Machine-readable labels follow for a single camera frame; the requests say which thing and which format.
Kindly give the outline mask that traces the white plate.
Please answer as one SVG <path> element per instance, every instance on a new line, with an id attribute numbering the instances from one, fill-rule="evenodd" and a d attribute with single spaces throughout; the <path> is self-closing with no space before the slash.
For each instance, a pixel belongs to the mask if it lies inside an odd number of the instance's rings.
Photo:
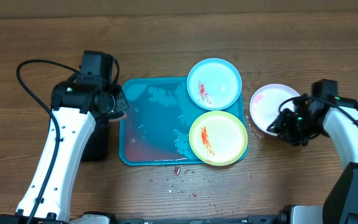
<path id="1" fill-rule="evenodd" d="M 260 87 L 250 100 L 250 115 L 254 124 L 263 132 L 277 136 L 269 132 L 268 126 L 277 118 L 279 106 L 287 99 L 300 96 L 289 86 L 282 84 L 268 84 Z"/>

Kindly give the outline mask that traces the yellow green plate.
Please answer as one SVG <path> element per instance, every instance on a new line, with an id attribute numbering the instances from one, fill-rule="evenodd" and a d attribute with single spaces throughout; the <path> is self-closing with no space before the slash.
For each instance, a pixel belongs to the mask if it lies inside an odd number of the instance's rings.
<path id="1" fill-rule="evenodd" d="M 242 121 L 225 111 L 210 111 L 191 125 L 189 144 L 195 156 L 212 166 L 237 162 L 247 151 L 248 136 Z"/>

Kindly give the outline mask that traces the green and red sponge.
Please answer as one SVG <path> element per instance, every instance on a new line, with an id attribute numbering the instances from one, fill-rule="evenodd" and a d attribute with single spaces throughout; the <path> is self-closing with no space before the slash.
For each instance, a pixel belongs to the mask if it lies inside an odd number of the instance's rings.
<path id="1" fill-rule="evenodd" d="M 119 113 L 109 115 L 108 118 L 109 118 L 109 122 L 113 123 L 113 122 L 118 122 L 120 120 L 126 119 L 127 115 L 124 111 L 121 111 Z"/>

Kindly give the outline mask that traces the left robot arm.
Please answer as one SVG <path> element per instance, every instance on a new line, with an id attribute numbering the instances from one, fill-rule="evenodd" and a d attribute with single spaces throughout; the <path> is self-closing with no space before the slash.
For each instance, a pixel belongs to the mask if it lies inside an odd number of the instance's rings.
<path id="1" fill-rule="evenodd" d="M 116 58 L 104 52 L 86 50 L 79 70 L 73 69 L 67 80 L 52 91 L 47 106 L 21 78 L 23 89 L 48 113 L 47 140 L 32 182 L 13 215 L 0 215 L 0 223 L 70 223 L 73 186 L 86 148 L 97 143 L 90 139 L 100 130 L 107 131 L 110 121 L 126 116 L 127 100 L 118 83 Z"/>

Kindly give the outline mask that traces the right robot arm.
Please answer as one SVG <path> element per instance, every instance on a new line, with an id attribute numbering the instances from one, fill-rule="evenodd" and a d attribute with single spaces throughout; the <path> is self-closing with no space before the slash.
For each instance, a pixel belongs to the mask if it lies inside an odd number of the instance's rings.
<path id="1" fill-rule="evenodd" d="M 329 137 L 343 172 L 322 206 L 287 205 L 269 223 L 358 223 L 358 102 L 340 97 L 338 83 L 322 79 L 311 86 L 311 95 L 290 98 L 294 108 L 278 107 L 268 131 L 293 146 Z"/>

